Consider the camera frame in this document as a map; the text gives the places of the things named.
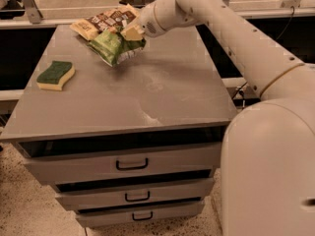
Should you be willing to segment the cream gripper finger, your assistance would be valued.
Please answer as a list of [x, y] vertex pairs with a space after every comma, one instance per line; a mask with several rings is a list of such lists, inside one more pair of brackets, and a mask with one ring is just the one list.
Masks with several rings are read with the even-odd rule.
[[139, 41], [143, 39], [144, 31], [138, 24], [127, 26], [122, 32], [121, 35], [127, 41]]

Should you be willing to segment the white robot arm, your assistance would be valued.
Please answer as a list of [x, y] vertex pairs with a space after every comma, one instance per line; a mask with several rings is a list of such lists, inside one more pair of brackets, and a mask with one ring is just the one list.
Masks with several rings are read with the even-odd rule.
[[224, 134], [223, 236], [315, 236], [315, 70], [222, 0], [157, 0], [130, 27], [157, 37], [198, 24], [260, 99]]

